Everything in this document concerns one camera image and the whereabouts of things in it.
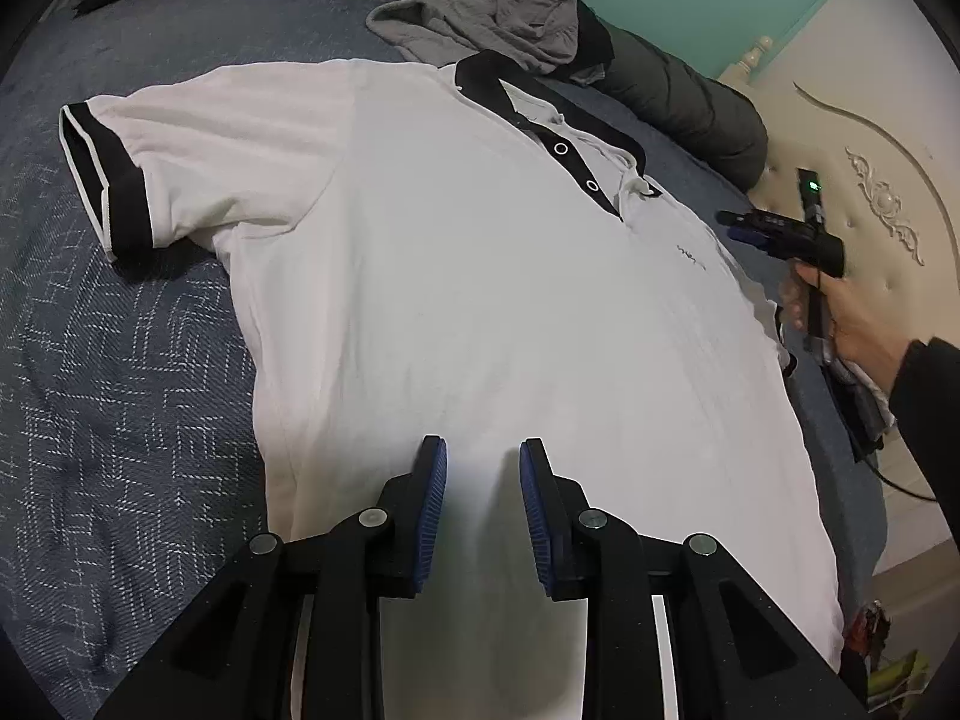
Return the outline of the black sleeve right forearm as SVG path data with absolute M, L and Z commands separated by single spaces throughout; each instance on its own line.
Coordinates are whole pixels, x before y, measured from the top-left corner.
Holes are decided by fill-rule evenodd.
M 960 351 L 940 338 L 912 341 L 890 394 L 890 410 L 913 460 L 952 528 L 958 522 Z

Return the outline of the person's right hand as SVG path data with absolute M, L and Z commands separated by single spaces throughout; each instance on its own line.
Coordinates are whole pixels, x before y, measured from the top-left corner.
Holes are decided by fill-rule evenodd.
M 838 354 L 890 395 L 911 340 L 880 320 L 849 281 L 827 277 L 799 260 L 791 262 L 791 275 L 781 285 L 782 305 L 796 330 L 807 330 L 807 304 L 814 288 L 827 300 Z

